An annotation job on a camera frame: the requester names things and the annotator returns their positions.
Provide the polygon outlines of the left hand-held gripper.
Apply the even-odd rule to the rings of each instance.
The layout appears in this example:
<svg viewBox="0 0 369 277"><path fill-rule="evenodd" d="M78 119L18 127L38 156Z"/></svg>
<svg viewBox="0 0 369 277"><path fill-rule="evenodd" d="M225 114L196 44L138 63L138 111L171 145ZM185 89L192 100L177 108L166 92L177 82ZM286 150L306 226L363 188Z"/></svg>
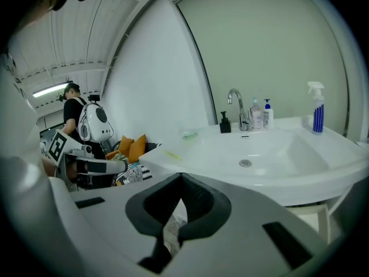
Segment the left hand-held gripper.
<svg viewBox="0 0 369 277"><path fill-rule="evenodd" d="M94 155L89 145L80 144L61 130L55 132L47 156L57 166L55 176L65 182L69 191L78 191L77 184L68 179L66 172L67 164L73 161L77 161L81 173L86 175L114 175L127 170L125 161L93 159Z"/></svg>

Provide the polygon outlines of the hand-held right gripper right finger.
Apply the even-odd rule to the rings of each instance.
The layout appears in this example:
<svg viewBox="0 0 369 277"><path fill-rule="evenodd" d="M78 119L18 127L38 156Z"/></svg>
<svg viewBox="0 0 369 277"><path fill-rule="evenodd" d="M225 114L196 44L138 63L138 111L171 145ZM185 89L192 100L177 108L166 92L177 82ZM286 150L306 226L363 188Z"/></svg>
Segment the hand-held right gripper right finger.
<svg viewBox="0 0 369 277"><path fill-rule="evenodd" d="M172 261L173 276L302 276L295 268L321 254L327 243L291 211L254 190L193 175L231 203L212 236L185 241Z"/></svg>

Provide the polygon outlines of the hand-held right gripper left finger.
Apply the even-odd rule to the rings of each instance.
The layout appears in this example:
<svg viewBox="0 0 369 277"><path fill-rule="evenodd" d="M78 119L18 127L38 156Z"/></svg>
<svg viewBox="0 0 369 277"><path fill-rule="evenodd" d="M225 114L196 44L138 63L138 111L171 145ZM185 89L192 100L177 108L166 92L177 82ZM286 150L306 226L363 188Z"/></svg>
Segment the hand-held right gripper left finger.
<svg viewBox="0 0 369 277"><path fill-rule="evenodd" d="M173 260L164 246L164 227L159 236L146 235L129 219L144 213L144 203L132 197L165 179L160 175L125 186L71 192L75 203L104 200L79 210L91 234L87 248L97 258L100 276L182 276L180 260Z"/></svg>

